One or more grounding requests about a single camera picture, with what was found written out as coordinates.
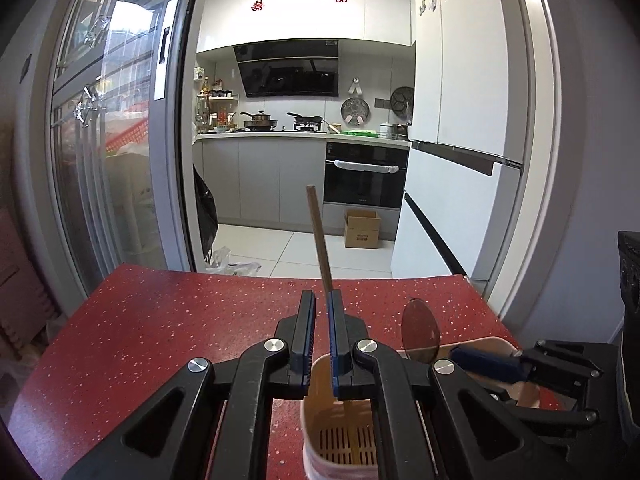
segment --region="red countertop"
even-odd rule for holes
[[[484,336],[516,341],[461,276],[420,280],[335,280],[345,311],[369,335],[401,349],[410,298],[432,308],[448,344]],[[328,352],[321,280],[235,278],[120,266],[84,302],[43,355],[9,424],[44,480],[58,480],[102,437],[193,357],[238,357],[273,335],[313,290],[314,357]],[[267,477],[305,478],[299,401],[275,400]]]

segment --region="white countertop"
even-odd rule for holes
[[[274,137],[277,139],[325,139],[348,144],[372,144],[373,146],[389,146],[408,150],[411,142],[407,140],[384,139],[383,137],[362,137],[354,135],[328,134],[326,132],[233,132],[231,134],[201,134],[196,135],[195,141],[206,139],[237,139],[239,137]]]

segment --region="black garbage bag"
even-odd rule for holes
[[[202,255],[206,258],[218,233],[216,201],[195,166],[193,167],[193,183],[196,189],[196,208],[198,209]]]

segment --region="gray lower cabinet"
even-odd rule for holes
[[[280,222],[311,227],[306,186],[316,186],[322,212],[326,142],[309,139],[281,139]]]
[[[280,221],[280,143],[277,139],[240,142],[240,218]]]
[[[240,218],[240,164],[237,139],[198,140],[202,178],[216,201],[219,218]]]
[[[395,240],[400,219],[399,209],[380,209],[347,204],[326,203],[322,208],[322,227],[324,232],[330,235],[344,233],[344,214],[347,209],[374,210],[380,216],[380,238],[383,240]]]

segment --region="cardboard box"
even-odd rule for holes
[[[380,216],[366,209],[347,209],[344,215],[344,246],[377,249]]]

